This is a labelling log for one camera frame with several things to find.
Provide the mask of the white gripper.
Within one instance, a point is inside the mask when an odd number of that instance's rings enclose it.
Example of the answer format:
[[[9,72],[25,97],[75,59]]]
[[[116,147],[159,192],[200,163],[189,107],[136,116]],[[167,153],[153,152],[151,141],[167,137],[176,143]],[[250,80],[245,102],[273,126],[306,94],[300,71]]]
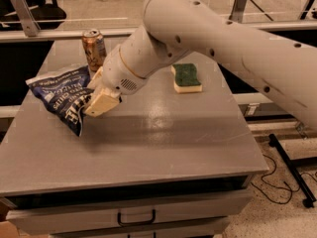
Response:
[[[136,76],[121,58],[120,45],[106,57],[103,67],[94,73],[87,87],[93,89],[91,100],[84,108],[84,114],[97,117],[115,108],[120,103],[120,95],[131,95],[145,84],[144,78]]]

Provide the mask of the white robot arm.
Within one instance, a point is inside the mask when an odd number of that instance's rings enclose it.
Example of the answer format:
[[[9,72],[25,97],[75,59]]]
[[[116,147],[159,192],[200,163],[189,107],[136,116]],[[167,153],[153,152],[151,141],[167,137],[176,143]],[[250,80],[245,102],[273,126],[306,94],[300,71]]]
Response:
[[[99,116],[157,70],[197,52],[317,129],[317,49],[218,16],[200,0],[145,0],[143,24],[104,60],[84,112]]]

